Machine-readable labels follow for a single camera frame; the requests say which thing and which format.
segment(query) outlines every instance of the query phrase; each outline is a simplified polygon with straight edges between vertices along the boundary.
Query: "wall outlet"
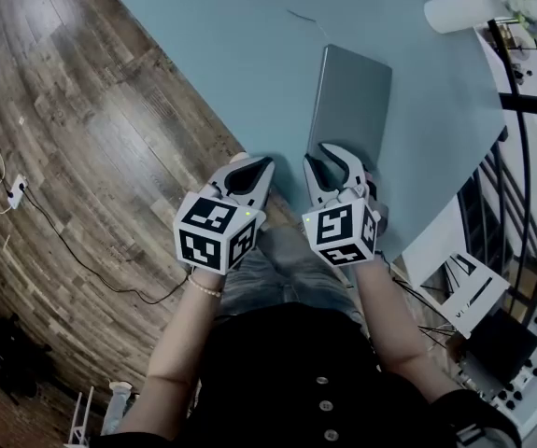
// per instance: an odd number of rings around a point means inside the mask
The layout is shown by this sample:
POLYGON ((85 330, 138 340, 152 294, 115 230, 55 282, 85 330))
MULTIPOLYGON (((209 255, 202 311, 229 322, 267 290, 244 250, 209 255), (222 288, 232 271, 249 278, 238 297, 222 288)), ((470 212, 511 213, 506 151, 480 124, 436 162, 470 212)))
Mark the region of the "wall outlet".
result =
POLYGON ((10 189, 10 194, 8 196, 8 205, 10 205, 13 209, 17 209, 19 207, 19 203, 21 202, 21 198, 23 197, 23 191, 27 189, 27 179, 25 179, 25 176, 18 175, 15 178, 15 182, 13 183, 13 187, 10 189))

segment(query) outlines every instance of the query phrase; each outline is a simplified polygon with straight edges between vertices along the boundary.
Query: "wrist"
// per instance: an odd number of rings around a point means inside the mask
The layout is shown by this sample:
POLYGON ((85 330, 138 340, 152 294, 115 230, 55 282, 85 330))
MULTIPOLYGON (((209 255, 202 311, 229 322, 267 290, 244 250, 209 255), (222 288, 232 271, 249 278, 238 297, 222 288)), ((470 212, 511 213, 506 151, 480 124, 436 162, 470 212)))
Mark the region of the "wrist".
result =
POLYGON ((385 273, 389 275, 389 267, 380 257, 373 260, 353 265, 353 271, 356 277, 374 277, 377 274, 385 273))
POLYGON ((200 267, 196 267, 191 273, 190 277, 196 284, 199 284, 208 290, 220 292, 224 287, 224 275, 212 273, 200 267))

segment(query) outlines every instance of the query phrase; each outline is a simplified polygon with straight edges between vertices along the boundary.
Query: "jeans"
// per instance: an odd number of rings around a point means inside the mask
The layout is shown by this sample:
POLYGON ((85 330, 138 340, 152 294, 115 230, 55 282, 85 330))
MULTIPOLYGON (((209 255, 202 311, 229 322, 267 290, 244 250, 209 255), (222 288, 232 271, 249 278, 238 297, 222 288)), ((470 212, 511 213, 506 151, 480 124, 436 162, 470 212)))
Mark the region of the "jeans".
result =
POLYGON ((364 327, 363 316, 330 266, 291 227, 258 234, 256 248, 227 275, 217 323, 287 302, 334 309, 364 327))

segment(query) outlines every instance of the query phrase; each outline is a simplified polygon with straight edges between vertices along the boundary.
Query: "bracelet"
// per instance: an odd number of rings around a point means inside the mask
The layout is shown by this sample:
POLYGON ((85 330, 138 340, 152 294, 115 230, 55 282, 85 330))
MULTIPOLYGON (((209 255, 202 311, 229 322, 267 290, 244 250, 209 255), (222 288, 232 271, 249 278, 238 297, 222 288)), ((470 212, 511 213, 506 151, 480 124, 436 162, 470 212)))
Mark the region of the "bracelet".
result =
POLYGON ((211 295, 213 297, 217 297, 220 299, 220 297, 222 297, 222 292, 218 292, 217 290, 210 290, 209 288, 205 288, 204 286, 200 286, 197 282, 195 282, 193 280, 193 277, 191 277, 190 275, 187 277, 187 280, 190 281, 190 283, 193 285, 193 286, 196 286, 197 288, 199 288, 202 292, 204 292, 204 294, 208 294, 208 295, 211 295))

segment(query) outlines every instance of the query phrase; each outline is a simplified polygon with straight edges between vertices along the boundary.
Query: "light blue table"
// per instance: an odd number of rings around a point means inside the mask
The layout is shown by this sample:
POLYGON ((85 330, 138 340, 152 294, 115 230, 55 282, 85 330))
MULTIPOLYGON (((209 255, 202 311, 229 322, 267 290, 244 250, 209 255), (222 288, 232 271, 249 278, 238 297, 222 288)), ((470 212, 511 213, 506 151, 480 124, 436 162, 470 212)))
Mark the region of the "light blue table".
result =
POLYGON ((436 34, 428 0, 122 1, 244 148, 276 159, 276 185, 298 214, 309 206, 302 157, 323 47, 389 65, 377 175, 390 208, 378 243, 389 259, 459 191, 504 125, 475 34, 436 34))

